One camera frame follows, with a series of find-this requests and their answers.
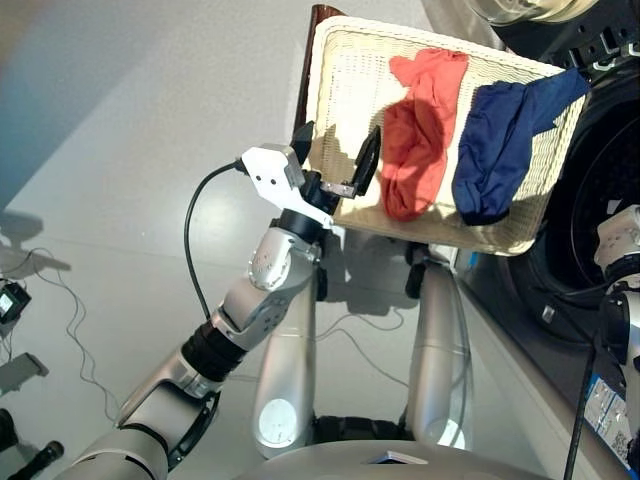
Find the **floor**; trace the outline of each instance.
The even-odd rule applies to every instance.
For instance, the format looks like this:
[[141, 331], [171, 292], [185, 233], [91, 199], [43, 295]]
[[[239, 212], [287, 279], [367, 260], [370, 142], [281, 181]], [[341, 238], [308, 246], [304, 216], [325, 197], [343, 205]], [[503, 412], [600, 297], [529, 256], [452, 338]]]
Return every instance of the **floor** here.
[[[38, 250], [13, 272], [33, 297], [13, 331], [13, 353], [35, 354], [50, 374], [0, 399], [25, 444], [56, 439], [66, 448], [38, 478], [53, 478], [110, 422], [102, 391], [80, 379], [82, 353], [65, 333], [80, 321], [73, 296], [33, 270], [52, 281], [60, 273], [82, 300], [78, 337], [95, 359], [96, 379], [124, 401], [202, 321], [182, 250], [193, 188], [250, 146], [288, 140], [312, 3], [13, 0], [0, 7], [10, 27], [0, 28], [10, 33], [0, 50], [0, 269], [13, 269], [36, 247], [55, 256]], [[472, 26], [457, 14], [430, 22], [430, 9], [444, 9], [430, 3], [334, 4], [423, 29], [466, 34]], [[242, 275], [276, 214], [237, 174], [201, 196], [192, 245], [211, 304]], [[417, 305], [403, 294], [404, 246], [336, 232], [341, 248], [332, 258], [343, 251], [345, 268], [332, 263], [318, 329], [348, 312], [383, 326], [403, 318], [392, 332], [356, 318], [344, 327], [380, 368], [406, 380]], [[216, 424], [172, 479], [232, 478], [262, 461], [249, 432], [261, 353], [251, 352], [225, 386]], [[318, 365], [318, 413], [397, 420], [406, 390], [373, 370], [345, 336], [321, 344]], [[481, 363], [474, 369], [487, 376]], [[540, 471], [490, 378], [476, 385], [478, 450]], [[113, 402], [107, 410], [115, 412]]]

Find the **wire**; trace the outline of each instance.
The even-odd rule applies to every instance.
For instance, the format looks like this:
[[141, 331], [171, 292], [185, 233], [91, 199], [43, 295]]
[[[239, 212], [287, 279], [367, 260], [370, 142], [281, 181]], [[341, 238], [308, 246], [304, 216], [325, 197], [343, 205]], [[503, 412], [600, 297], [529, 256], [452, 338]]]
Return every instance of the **wire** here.
[[[89, 350], [87, 350], [85, 348], [85, 346], [82, 344], [82, 342], [80, 341], [80, 339], [78, 338], [78, 329], [80, 328], [80, 325], [82, 325], [82, 323], [84, 322], [84, 320], [87, 317], [87, 308], [84, 304], [84, 302], [82, 301], [82, 299], [80, 299], [80, 297], [78, 297], [78, 295], [76, 295], [76, 293], [64, 282], [64, 280], [62, 279], [62, 275], [60, 274], [60, 271], [56, 271], [57, 273], [57, 277], [58, 277], [58, 281], [55, 280], [51, 280], [49, 278], [44, 277], [43, 275], [40, 274], [40, 272], [38, 271], [38, 267], [36, 265], [36, 260], [33, 257], [33, 253], [37, 252], [37, 251], [41, 251], [44, 252], [45, 254], [47, 254], [50, 258], [52, 258], [53, 260], [56, 260], [55, 256], [51, 253], [50, 250], [43, 248], [43, 247], [37, 247], [34, 248], [32, 250], [29, 251], [29, 253], [27, 254], [27, 256], [25, 257], [25, 260], [22, 261], [22, 263], [18, 266], [13, 268], [12, 270], [7, 270], [2, 272], [2, 274], [6, 274], [10, 271], [15, 271], [19, 268], [21, 268], [23, 265], [26, 264], [26, 261], [28, 259], [32, 260], [32, 267], [33, 267], [33, 272], [35, 273], [35, 275], [37, 275], [41, 280], [43, 280], [44, 282], [50, 284], [50, 285], [54, 285], [58, 288], [62, 288], [63, 290], [65, 290], [73, 299], [73, 303], [74, 303], [74, 312], [73, 312], [73, 316], [71, 318], [71, 320], [67, 323], [66, 327], [65, 327], [65, 332], [67, 334], [67, 336], [69, 336], [74, 343], [78, 346], [78, 348], [80, 349], [80, 352], [82, 353], [82, 363], [80, 365], [80, 372], [79, 372], [79, 376], [80, 379], [82, 381], [84, 381], [85, 383], [88, 383], [90, 385], [94, 385], [96, 387], [98, 387], [101, 391], [102, 394], [104, 396], [104, 408], [103, 408], [103, 412], [105, 417], [110, 420], [111, 422], [115, 421], [115, 415], [111, 415], [109, 413], [109, 400], [111, 400], [116, 407], [116, 410], [119, 410], [120, 405], [119, 402], [116, 398], [116, 396], [113, 394], [113, 392], [111, 392], [111, 390], [109, 390], [108, 388], [104, 387], [98, 380], [96, 380], [95, 377], [95, 370], [96, 370], [96, 366], [97, 363], [95, 361], [95, 358], [93, 358], [93, 355], [91, 355], [91, 353], [89, 352]], [[10, 345], [11, 345], [11, 340], [13, 339], [12, 337], [13, 334], [13, 330], [11, 331], [10, 335]], [[11, 347], [10, 349], [11, 355], [13, 354], [13, 347]], [[85, 373], [85, 368], [87, 363], [90, 364], [89, 367], [89, 372]]]
[[587, 404], [587, 388], [591, 381], [591, 375], [593, 374], [593, 363], [596, 358], [596, 348], [592, 344], [591, 350], [589, 350], [589, 357], [584, 367], [584, 373], [582, 376], [582, 385], [580, 387], [580, 400], [578, 401], [578, 409], [576, 412], [576, 418], [573, 422], [573, 431], [571, 432], [571, 442], [569, 443], [569, 452], [567, 453], [567, 462], [564, 467], [563, 480], [571, 480], [573, 477], [573, 468], [576, 463], [576, 456], [578, 455], [578, 447], [580, 445], [580, 435], [582, 433], [582, 425], [584, 424], [584, 410]]
[[362, 349], [362, 347], [360, 346], [360, 344], [358, 343], [358, 341], [353, 337], [353, 335], [351, 335], [349, 332], [347, 332], [344, 328], [336, 328], [336, 326], [342, 322], [343, 320], [353, 317], [353, 318], [357, 318], [358, 320], [363, 321], [364, 323], [368, 324], [369, 326], [375, 328], [376, 330], [380, 330], [382, 332], [390, 332], [393, 330], [397, 330], [399, 328], [401, 328], [404, 325], [404, 317], [402, 316], [402, 314], [397, 310], [397, 309], [393, 309], [394, 313], [396, 315], [398, 315], [400, 321], [398, 322], [397, 325], [393, 326], [393, 327], [381, 327], [379, 325], [376, 325], [375, 323], [367, 320], [366, 318], [364, 318], [361, 315], [357, 315], [357, 314], [353, 314], [353, 313], [348, 313], [346, 315], [343, 315], [342, 317], [338, 318], [335, 322], [333, 322], [333, 324], [327, 328], [324, 332], [322, 332], [319, 335], [316, 335], [316, 341], [317, 342], [322, 342], [324, 340], [326, 340], [327, 338], [329, 338], [330, 336], [338, 333], [338, 332], [342, 332], [353, 344], [353, 346], [355, 347], [355, 349], [358, 351], [358, 353], [360, 353], [360, 355], [362, 356], [362, 358], [371, 366], [371, 368], [373, 368], [375, 371], [377, 371], [380, 375], [388, 378], [389, 380], [391, 380], [392, 382], [395, 382], [399, 385], [402, 385], [406, 388], [409, 388], [409, 385], [406, 382], [403, 382], [402, 380], [394, 377], [393, 375], [391, 375], [390, 373], [385, 372], [382, 368], [380, 368], [378, 365], [376, 365], [376, 363], [371, 360], [371, 358], [369, 358], [369, 356], [364, 352], [364, 350]]
[[2, 275], [6, 275], [7, 273], [12, 273], [15, 272], [16, 270], [20, 270], [24, 265], [27, 264], [27, 262], [31, 259], [31, 257], [33, 256], [33, 251], [37, 250], [37, 248], [34, 248], [33, 250], [30, 250], [27, 253], [27, 256], [24, 257], [24, 259], [22, 260], [22, 262], [20, 262], [17, 266], [10, 268], [9, 270], [2, 270], [2, 272], [0, 272]]
[[204, 313], [205, 319], [209, 320], [211, 317], [211, 312], [209, 312], [209, 307], [207, 305], [207, 301], [204, 298], [204, 294], [202, 293], [202, 288], [200, 288], [200, 283], [198, 282], [198, 277], [196, 276], [196, 270], [193, 266], [193, 259], [191, 258], [191, 246], [189, 241], [189, 230], [191, 226], [191, 216], [193, 215], [193, 208], [198, 201], [198, 197], [204, 190], [204, 187], [207, 186], [212, 179], [224, 173], [226, 171], [232, 170], [234, 168], [239, 168], [242, 166], [241, 160], [236, 160], [235, 162], [227, 163], [222, 167], [214, 170], [209, 175], [204, 177], [202, 181], [196, 187], [196, 190], [193, 192], [193, 196], [191, 197], [191, 201], [189, 202], [189, 208], [187, 208], [187, 214], [184, 219], [184, 255], [187, 258], [187, 268], [189, 269], [189, 276], [191, 277], [191, 282], [193, 283], [193, 288], [196, 290], [196, 295], [198, 296], [198, 300], [200, 301], [200, 306], [202, 307], [202, 311]]

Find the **red cloth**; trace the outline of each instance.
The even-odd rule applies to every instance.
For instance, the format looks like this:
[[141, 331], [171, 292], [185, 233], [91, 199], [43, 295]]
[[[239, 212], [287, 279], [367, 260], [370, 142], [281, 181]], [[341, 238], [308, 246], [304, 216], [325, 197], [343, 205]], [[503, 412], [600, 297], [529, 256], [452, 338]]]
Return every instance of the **red cloth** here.
[[384, 112], [382, 200], [387, 215], [409, 221], [438, 194], [467, 55], [426, 49], [415, 60], [393, 57], [389, 66], [409, 91]]

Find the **robotic arm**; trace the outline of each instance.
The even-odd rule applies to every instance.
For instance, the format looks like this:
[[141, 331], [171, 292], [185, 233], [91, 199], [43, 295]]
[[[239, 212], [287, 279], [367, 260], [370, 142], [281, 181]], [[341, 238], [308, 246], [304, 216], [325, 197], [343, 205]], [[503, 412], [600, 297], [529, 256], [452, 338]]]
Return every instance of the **robotic arm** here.
[[628, 459], [640, 469], [640, 205], [631, 205], [598, 226], [594, 261], [610, 285], [601, 306], [602, 339], [626, 382], [627, 416], [635, 433]]
[[365, 140], [351, 182], [324, 182], [305, 171], [313, 124], [291, 146], [265, 144], [242, 155], [258, 194], [283, 209], [209, 321], [129, 397], [116, 429], [98, 439], [58, 480], [164, 480], [211, 423], [227, 375], [284, 318], [315, 274], [318, 242], [341, 197], [364, 195], [380, 152], [380, 129]]

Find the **wicker basket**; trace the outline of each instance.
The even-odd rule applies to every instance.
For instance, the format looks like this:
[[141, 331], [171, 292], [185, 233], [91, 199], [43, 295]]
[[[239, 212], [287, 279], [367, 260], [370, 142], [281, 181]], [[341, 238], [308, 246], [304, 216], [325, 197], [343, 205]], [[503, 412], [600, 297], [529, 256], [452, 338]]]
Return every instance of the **wicker basket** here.
[[309, 81], [307, 119], [316, 122], [311, 167], [321, 171], [329, 181], [351, 178], [353, 159], [361, 142], [374, 125], [382, 126], [385, 107], [406, 94], [406, 89], [389, 71], [389, 59], [396, 55], [413, 58], [428, 47], [469, 55], [458, 97], [453, 140], [447, 150], [447, 169], [436, 202], [412, 222], [389, 218], [380, 199], [378, 172], [366, 196], [340, 203], [335, 221], [345, 227], [423, 243], [499, 255], [525, 252], [534, 242], [560, 174], [584, 97], [556, 119], [557, 128], [534, 137], [531, 168], [505, 219], [486, 227], [464, 225], [454, 206], [451, 182], [458, 142], [475, 89], [497, 80], [530, 82], [561, 72], [557, 67], [412, 28], [354, 17], [325, 20], [316, 30]]

